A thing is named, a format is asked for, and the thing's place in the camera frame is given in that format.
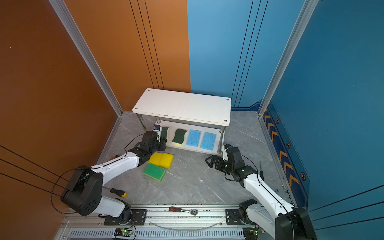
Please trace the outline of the light green sponge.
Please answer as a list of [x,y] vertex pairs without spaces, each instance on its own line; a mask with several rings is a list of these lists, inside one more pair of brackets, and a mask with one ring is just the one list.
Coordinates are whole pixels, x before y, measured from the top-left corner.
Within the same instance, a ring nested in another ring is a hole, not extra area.
[[162,182],[167,174],[167,171],[156,165],[148,164],[143,174],[148,178]]

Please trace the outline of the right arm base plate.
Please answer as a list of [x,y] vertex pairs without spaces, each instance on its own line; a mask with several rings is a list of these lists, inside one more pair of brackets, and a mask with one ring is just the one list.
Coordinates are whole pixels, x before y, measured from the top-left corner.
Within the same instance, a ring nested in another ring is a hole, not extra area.
[[226,209],[226,223],[229,226],[249,225],[251,222],[247,219],[246,212],[242,209]]

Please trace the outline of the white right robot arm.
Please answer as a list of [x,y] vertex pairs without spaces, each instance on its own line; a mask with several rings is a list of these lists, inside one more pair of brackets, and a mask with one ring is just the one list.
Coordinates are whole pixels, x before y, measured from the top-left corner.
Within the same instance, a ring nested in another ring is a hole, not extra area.
[[225,145],[223,157],[212,155],[205,159],[209,168],[233,178],[254,198],[240,204],[239,215],[245,223],[255,223],[275,240],[316,240],[310,216],[302,207],[295,207],[272,190],[255,166],[244,162],[240,150]]

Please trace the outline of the blue cellulose sponge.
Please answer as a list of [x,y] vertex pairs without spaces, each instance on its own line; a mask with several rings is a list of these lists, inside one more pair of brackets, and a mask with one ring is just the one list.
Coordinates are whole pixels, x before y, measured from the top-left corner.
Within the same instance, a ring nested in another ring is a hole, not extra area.
[[198,130],[190,130],[189,136],[187,139],[187,146],[190,147],[198,147],[201,137],[201,131]]
[[216,137],[216,134],[205,132],[201,143],[201,149],[212,151],[214,149]]

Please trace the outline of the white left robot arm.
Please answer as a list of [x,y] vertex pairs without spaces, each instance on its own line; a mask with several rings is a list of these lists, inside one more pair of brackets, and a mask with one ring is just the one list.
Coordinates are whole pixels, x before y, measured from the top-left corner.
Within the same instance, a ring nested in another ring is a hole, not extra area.
[[159,131],[147,131],[134,148],[104,164],[92,167],[80,166],[65,187],[61,202],[81,216],[99,214],[127,222],[131,219],[131,206],[117,199],[102,195],[103,187],[115,177],[139,167],[150,160],[157,151],[166,149],[167,138]]

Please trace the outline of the green yellow wavy sponge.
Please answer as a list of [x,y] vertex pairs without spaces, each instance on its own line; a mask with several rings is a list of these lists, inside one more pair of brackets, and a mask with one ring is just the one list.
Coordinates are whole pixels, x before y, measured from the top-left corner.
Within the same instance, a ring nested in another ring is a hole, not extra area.
[[175,146],[182,146],[185,141],[186,133],[187,133],[187,130],[176,129],[174,138],[172,140],[172,144]]
[[167,139],[168,139],[168,130],[169,130],[168,127],[162,127],[162,129],[161,129],[161,140],[167,141]]

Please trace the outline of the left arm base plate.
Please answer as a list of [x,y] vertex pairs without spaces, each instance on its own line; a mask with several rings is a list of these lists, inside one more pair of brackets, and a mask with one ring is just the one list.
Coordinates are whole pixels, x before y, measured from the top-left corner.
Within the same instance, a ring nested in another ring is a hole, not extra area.
[[125,217],[111,217],[106,216],[104,225],[105,226],[144,226],[147,218],[146,209],[133,209],[128,212],[128,218]]

